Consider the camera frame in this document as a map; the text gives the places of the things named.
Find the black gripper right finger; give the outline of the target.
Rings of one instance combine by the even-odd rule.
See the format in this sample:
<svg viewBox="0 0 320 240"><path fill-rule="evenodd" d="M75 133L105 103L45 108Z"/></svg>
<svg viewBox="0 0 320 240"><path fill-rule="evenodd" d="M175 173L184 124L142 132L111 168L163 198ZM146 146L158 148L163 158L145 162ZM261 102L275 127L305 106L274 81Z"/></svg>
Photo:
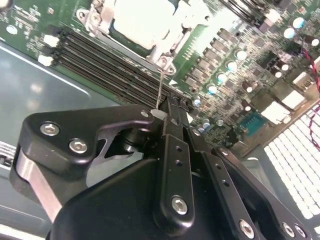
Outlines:
<svg viewBox="0 0 320 240"><path fill-rule="evenodd" d="M190 142L193 164L213 188L218 221L225 240L310 240L303 223L229 150L210 149L204 136L189 125L189 101L175 101Z"/></svg>

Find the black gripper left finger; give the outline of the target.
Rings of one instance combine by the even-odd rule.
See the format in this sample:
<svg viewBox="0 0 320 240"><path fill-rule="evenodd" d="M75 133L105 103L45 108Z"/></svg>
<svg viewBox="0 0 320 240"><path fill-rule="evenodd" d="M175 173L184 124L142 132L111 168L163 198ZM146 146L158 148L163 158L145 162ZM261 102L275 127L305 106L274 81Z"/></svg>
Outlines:
<svg viewBox="0 0 320 240"><path fill-rule="evenodd" d="M12 185L40 202L52 225L69 200L139 161L158 162L152 216L168 237L195 221L190 150L175 100L159 119L141 105L34 113L22 123Z"/></svg>

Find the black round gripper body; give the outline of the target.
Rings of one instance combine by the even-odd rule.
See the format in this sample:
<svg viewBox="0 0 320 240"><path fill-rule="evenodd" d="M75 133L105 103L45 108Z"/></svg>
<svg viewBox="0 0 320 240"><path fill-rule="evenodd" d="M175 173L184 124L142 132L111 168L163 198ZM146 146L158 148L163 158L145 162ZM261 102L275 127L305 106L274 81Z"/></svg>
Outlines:
<svg viewBox="0 0 320 240"><path fill-rule="evenodd" d="M167 240L153 218L156 160L138 161L69 200L50 240ZM195 220L183 240L231 240L210 184L192 177Z"/></svg>

